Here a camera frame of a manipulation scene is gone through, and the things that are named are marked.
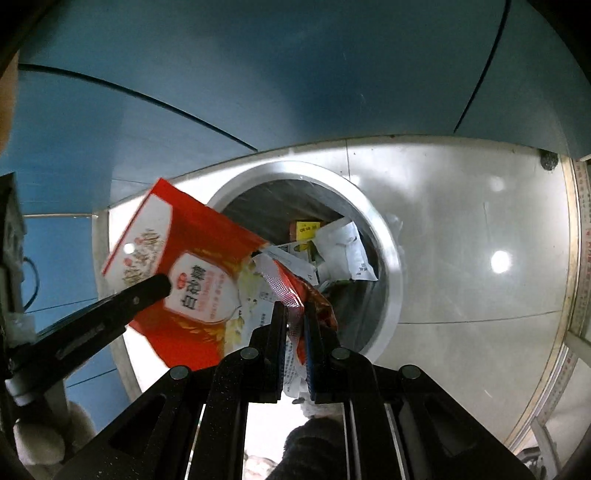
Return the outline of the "gloved left hand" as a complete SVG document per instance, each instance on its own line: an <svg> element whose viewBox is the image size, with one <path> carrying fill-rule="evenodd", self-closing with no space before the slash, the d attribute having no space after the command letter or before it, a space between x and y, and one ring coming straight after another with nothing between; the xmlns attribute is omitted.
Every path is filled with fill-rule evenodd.
<svg viewBox="0 0 591 480"><path fill-rule="evenodd" d="M68 401L72 439L69 446L77 453L96 435L89 414L77 403ZM52 479L62 468L66 442L53 429L19 421L13 427L19 460L35 479Z"/></svg>

